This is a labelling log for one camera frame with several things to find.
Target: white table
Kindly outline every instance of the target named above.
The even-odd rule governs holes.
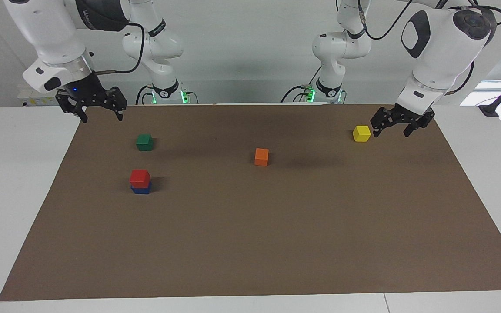
[[[440,128],[501,231],[500,120],[484,117],[475,107],[436,106],[434,110]],[[0,292],[50,189],[78,123],[76,117],[63,114],[58,107],[0,107]],[[230,311],[501,313],[501,291],[0,303],[0,312],[10,313]]]

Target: brown paper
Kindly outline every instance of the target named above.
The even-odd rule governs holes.
[[[501,234],[437,124],[354,142],[376,109],[89,109],[0,300],[501,290]]]

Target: white robotic arm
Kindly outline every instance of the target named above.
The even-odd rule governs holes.
[[[152,77],[154,95],[160,103],[184,102],[182,83],[179,82],[168,59],[183,54],[183,42],[155,10],[151,0],[130,0],[131,22],[141,24],[146,30],[141,62]],[[129,33],[123,38],[125,52],[137,60],[140,53],[141,36]]]
[[[3,0],[12,19],[38,54],[23,74],[36,91],[57,93],[63,112],[74,113],[83,122],[82,107],[101,106],[123,119],[127,100],[118,87],[106,90],[98,75],[130,71],[94,71],[86,46],[76,35],[78,28],[120,31],[127,25],[143,28],[127,34],[125,51],[143,64],[153,80],[154,91],[163,99],[179,101],[180,83],[166,59],[183,53],[181,40],[165,27],[151,0]]]
[[[405,123],[406,137],[427,127],[434,117],[431,106],[445,96],[457,77],[474,65],[497,28],[488,8],[452,7],[417,12],[401,36],[403,46],[417,59],[394,108],[381,107],[371,119],[374,136]]]
[[[364,12],[370,0],[364,0]],[[325,33],[317,36],[312,44],[312,52],[322,63],[320,78],[316,81],[317,99],[335,103],[341,93],[345,76],[343,59],[357,59],[370,52],[372,40],[363,36],[357,0],[342,0],[337,16],[343,32]]]
[[[430,107],[453,86],[457,77],[473,63],[492,39],[497,22],[493,12],[474,0],[398,0],[424,4],[406,24],[401,39],[417,64],[401,92],[396,107],[381,108],[371,123],[374,136],[396,123],[407,123],[405,135],[426,127],[434,116]],[[448,7],[452,4],[476,4]],[[342,0],[338,22],[341,33],[322,34],[314,40],[313,53],[322,63],[316,81],[321,100],[337,103],[345,75],[344,59],[364,57],[372,38],[367,32],[366,13],[370,0]]]

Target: cube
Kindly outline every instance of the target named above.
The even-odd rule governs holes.
[[[367,142],[371,135],[372,133],[370,133],[370,128],[368,126],[360,125],[355,127],[353,131],[353,138],[358,143]]]
[[[135,188],[135,187],[131,186],[131,190],[135,194],[150,194],[151,189],[152,189],[152,182],[150,182],[150,184],[148,185],[148,188]]]
[[[137,189],[146,189],[150,185],[151,176],[145,169],[135,169],[131,172],[131,187]]]
[[[270,150],[258,148],[254,154],[255,166],[268,166],[268,158],[270,158]]]
[[[154,140],[148,133],[143,133],[137,138],[137,148],[139,151],[152,151],[154,148]]]

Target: orange cube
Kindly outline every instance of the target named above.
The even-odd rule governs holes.
[[[268,166],[269,156],[270,156],[270,150],[257,148],[256,154],[254,155],[255,166]]]

